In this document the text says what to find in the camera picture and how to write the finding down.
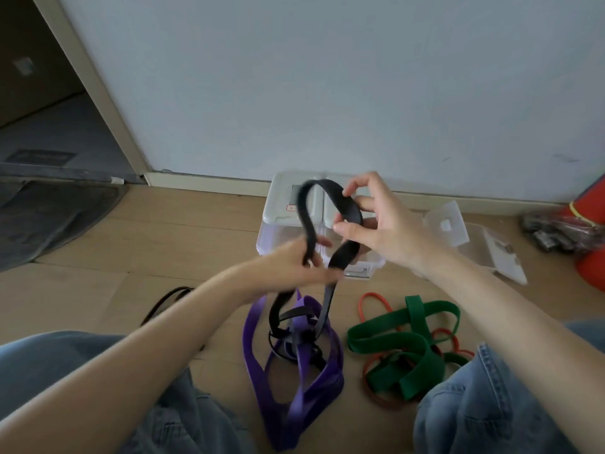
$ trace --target resistance band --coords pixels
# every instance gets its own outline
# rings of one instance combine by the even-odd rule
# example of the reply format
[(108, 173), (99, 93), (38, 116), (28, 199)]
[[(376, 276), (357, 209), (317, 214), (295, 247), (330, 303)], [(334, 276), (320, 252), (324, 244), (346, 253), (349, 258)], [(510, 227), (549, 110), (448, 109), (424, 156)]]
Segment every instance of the resistance band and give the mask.
[[(343, 187), (331, 180), (309, 180), (302, 184), (297, 196), (298, 216), (307, 235), (307, 251), (301, 263), (307, 265), (312, 258), (317, 234), (308, 215), (307, 195), (311, 188), (318, 185), (326, 191), (328, 197), (346, 221), (362, 224), (361, 211), (350, 197), (343, 196)], [(346, 241), (332, 255), (328, 267), (346, 268), (359, 252), (359, 244)], [(294, 290), (279, 293), (268, 314), (269, 343), (273, 353), (269, 356), (265, 368), (254, 358), (252, 339), (254, 330), (261, 317), (266, 297), (254, 303), (246, 318), (243, 334), (244, 360), (250, 376), (256, 400), (261, 410), (265, 430), (273, 448), (277, 451), (292, 449), (302, 432), (313, 420), (341, 393), (344, 386), (343, 347), (338, 335), (330, 328), (328, 312), (334, 296), (336, 284), (326, 286), (324, 302), (319, 304), (314, 298), (302, 298), (297, 291), (294, 308), (280, 314), (280, 310), (291, 299)], [(280, 323), (287, 320), (287, 327)], [(327, 359), (316, 344), (318, 337), (325, 334), (330, 340), (330, 354)], [(273, 355), (298, 364), (299, 388), (289, 404), (277, 403), (268, 385), (268, 368)], [(303, 382), (310, 366), (320, 370), (320, 375), (303, 389)]]
[[(378, 294), (365, 294), (359, 300), (359, 316), (365, 316), (361, 309), (365, 297), (376, 297), (388, 313), (364, 321), (349, 329), (347, 341), (349, 349), (356, 353), (372, 353), (364, 366), (363, 383), (368, 394), (377, 404), (397, 409), (401, 401), (385, 400), (376, 395), (390, 389), (398, 389), (404, 401), (421, 398), (428, 390), (443, 381), (445, 364), (454, 363), (463, 366), (468, 359), (459, 354), (464, 352), (473, 356), (471, 351), (460, 351), (455, 333), (460, 322), (460, 309), (449, 301), (431, 301), (422, 303), (419, 296), (405, 297), (406, 308), (393, 312), (391, 306)], [(456, 316), (453, 331), (437, 329), (430, 332), (426, 318), (432, 314), (449, 312)], [(403, 325), (410, 324), (411, 332), (401, 331)], [(443, 338), (435, 338), (438, 333), (446, 333)], [(437, 343), (452, 341), (452, 351), (442, 353)], [(375, 362), (378, 365), (370, 369)]]

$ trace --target black resistance band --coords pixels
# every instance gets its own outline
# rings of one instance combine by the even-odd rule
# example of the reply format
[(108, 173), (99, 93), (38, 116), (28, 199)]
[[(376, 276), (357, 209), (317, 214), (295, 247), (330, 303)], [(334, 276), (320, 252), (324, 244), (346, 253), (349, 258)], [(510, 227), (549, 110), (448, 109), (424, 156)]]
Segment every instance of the black resistance band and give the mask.
[[(323, 178), (321, 180), (308, 180), (302, 184), (300, 190), (298, 191), (297, 196), (297, 209), (298, 216), (302, 223), (302, 227), (307, 234), (307, 251), (302, 260), (303, 265), (309, 264), (308, 261), (314, 254), (315, 245), (317, 244), (317, 233), (315, 232), (315, 228), (313, 226), (313, 222), (308, 215), (307, 209), (307, 196), (311, 188), (315, 185), (319, 186), (327, 193), (330, 200), (334, 203), (337, 210), (341, 213), (344, 220), (350, 223), (356, 223), (363, 225), (363, 218), (361, 216), (361, 211), (359, 210), (359, 206), (351, 197), (343, 196), (343, 187), (340, 186), (337, 182), (333, 182), (332, 180), (328, 180)], [(359, 253), (359, 243), (353, 242), (352, 240), (348, 240), (343, 243), (332, 255), (328, 267), (337, 267), (339, 269), (345, 269), (351, 262), (357, 257)], [(296, 349), (296, 347), (292, 348), (292, 345), (296, 345), (296, 343), (303, 341), (306, 343), (314, 343), (317, 338), (320, 336), (324, 325), (326, 324), (326, 319), (328, 317), (328, 312), (330, 310), (330, 303), (332, 301), (332, 297), (334, 296), (334, 290), (336, 289), (336, 284), (326, 285), (326, 289), (324, 291), (324, 303), (321, 308), (321, 312), (317, 321), (312, 330), (303, 331), (298, 338), (293, 338), (291, 329), (280, 328), (280, 322), (284, 320), (292, 320), (294, 317), (300, 317), (302, 315), (306, 315), (311, 319), (314, 317), (313, 310), (307, 306), (299, 306), (279, 314), (279, 311), (282, 307), (290, 300), (292, 295), (294, 294), (294, 290), (289, 292), (281, 292), (277, 295), (273, 305), (271, 306), (271, 310), (268, 314), (268, 322), (270, 326), (269, 332), (269, 343), (271, 343), (272, 349), (276, 352), (280, 357), (296, 360), (296, 356), (292, 356), (291, 353), (288, 353), (290, 357), (285, 357), (279, 351), (276, 351), (276, 348), (273, 346), (271, 341), (271, 337), (276, 338), (277, 340), (283, 340), (285, 343), (286, 351), (292, 351)]]

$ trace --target forearm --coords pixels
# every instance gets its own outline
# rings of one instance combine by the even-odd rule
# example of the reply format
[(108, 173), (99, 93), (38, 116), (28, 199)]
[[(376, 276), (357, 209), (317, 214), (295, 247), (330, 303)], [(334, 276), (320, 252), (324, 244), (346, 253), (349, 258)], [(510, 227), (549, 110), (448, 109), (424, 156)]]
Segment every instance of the forearm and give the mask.
[(605, 355), (503, 281), (454, 253), (427, 272), (453, 297), (582, 452), (605, 445)]
[(241, 279), (232, 269), (209, 280), (1, 421), (0, 452), (116, 451), (251, 295)]

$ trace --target white wall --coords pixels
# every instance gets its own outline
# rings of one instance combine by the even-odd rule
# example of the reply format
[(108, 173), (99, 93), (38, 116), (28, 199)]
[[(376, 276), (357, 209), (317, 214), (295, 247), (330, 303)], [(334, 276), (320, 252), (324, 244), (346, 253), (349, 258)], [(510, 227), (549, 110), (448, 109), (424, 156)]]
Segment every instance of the white wall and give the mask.
[(61, 1), (156, 170), (558, 201), (605, 169), (605, 0)]

